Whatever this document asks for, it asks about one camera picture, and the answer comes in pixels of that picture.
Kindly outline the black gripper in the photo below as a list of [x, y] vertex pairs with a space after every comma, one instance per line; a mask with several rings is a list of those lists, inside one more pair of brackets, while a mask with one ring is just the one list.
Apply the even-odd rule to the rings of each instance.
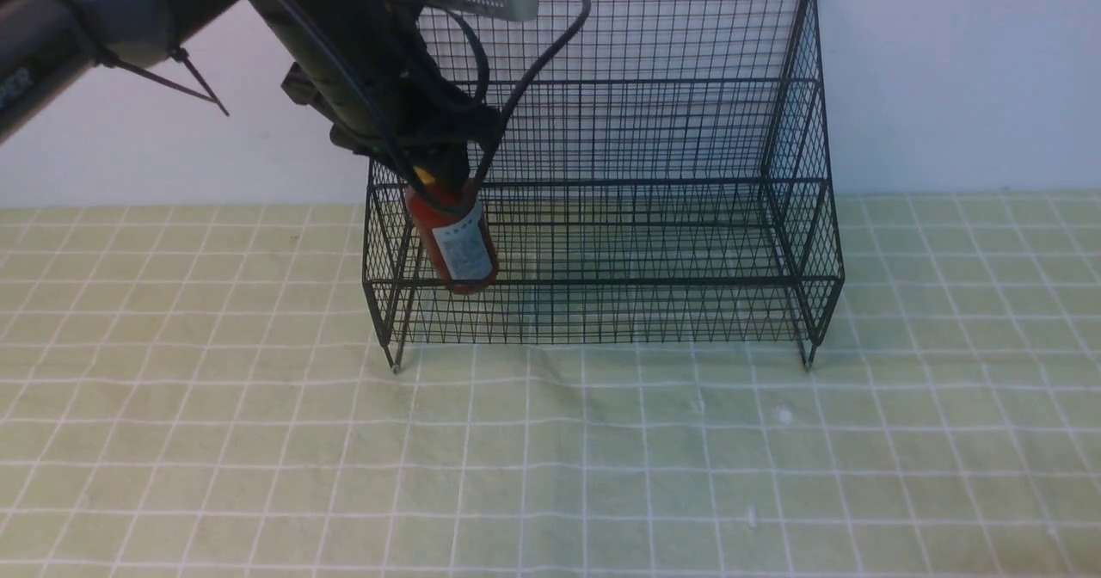
[[475, 89], [447, 79], [421, 36], [427, 7], [448, 0], [249, 0], [292, 56], [284, 89], [331, 123], [331, 142], [386, 166], [412, 166], [433, 209], [411, 186], [411, 218], [478, 212], [469, 145], [490, 151], [504, 116], [486, 102], [490, 65], [472, 42]]

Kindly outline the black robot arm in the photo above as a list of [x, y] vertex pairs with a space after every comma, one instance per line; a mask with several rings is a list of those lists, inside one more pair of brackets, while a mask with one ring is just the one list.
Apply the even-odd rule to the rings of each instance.
[[186, 41], [241, 1], [291, 54], [283, 91], [327, 120], [334, 146], [373, 159], [434, 208], [457, 208], [445, 194], [471, 179], [469, 148], [492, 157], [506, 113], [486, 103], [482, 46], [471, 47], [475, 92], [427, 50], [418, 18], [447, 9], [442, 0], [3, 0], [3, 137], [92, 67], [218, 103], [208, 81], [190, 89], [152, 68], [172, 59], [195, 72]]

